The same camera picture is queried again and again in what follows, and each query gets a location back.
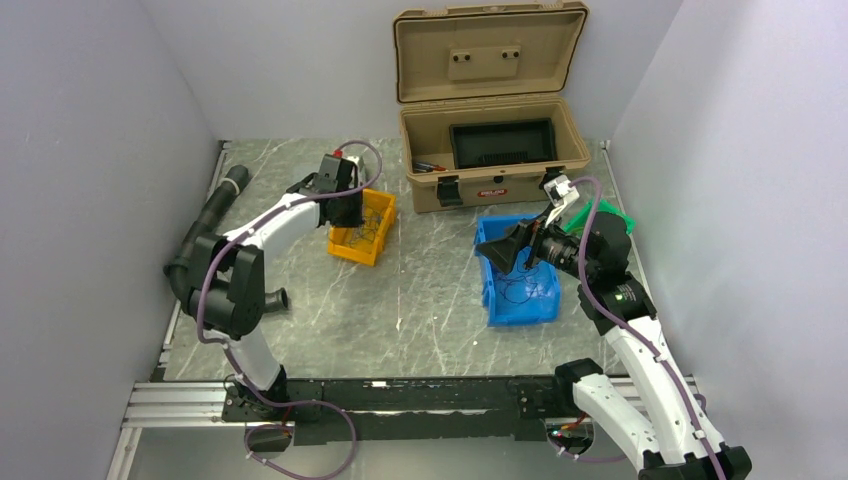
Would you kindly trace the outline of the green plastic bin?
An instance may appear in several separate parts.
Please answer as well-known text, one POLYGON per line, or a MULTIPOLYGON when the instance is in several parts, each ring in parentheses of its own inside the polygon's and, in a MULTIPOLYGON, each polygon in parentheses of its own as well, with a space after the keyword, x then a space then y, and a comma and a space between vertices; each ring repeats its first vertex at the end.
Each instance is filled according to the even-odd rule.
MULTIPOLYGON (((578 213, 576 213, 570 220, 566 222, 565 226, 563 227, 564 231, 569 234, 581 233, 587 223, 587 220, 589 219, 589 213, 591 208, 592 202, 587 203, 583 208, 581 208, 578 213)), ((615 207, 605 199, 600 200, 600 204, 595 213, 594 220, 599 220, 602 213, 621 218, 626 225, 627 234, 631 234, 636 226, 636 221, 634 219, 626 215, 622 210, 615 207)))

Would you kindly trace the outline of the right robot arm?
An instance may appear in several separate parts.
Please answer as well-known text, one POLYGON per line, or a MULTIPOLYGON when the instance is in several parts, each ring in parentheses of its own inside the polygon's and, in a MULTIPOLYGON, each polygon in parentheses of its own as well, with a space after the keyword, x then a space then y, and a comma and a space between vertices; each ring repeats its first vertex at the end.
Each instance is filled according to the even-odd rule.
POLYGON ((742 446, 730 446, 686 386, 668 348, 657 310, 629 272, 626 221, 600 212, 579 235, 546 216, 520 218, 503 233, 478 232, 476 254, 503 274, 518 263, 550 265, 578 279, 580 306, 624 365, 642 403, 637 408, 591 359, 558 366, 553 388, 615 442, 640 479, 744 479, 753 470, 742 446))

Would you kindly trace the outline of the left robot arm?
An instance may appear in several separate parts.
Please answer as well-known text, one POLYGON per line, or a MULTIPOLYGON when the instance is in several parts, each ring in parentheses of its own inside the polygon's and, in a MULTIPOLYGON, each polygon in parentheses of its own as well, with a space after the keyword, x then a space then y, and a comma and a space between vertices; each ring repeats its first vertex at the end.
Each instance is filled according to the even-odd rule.
POLYGON ((301 237, 329 224, 363 222, 360 169, 342 151, 323 156, 318 171, 292 185, 269 210, 224 235, 198 236, 187 271, 187 312, 203 343, 222 346, 239 383, 284 399, 286 380, 259 327, 262 317, 285 310, 288 295, 266 289, 273 260, 301 237))

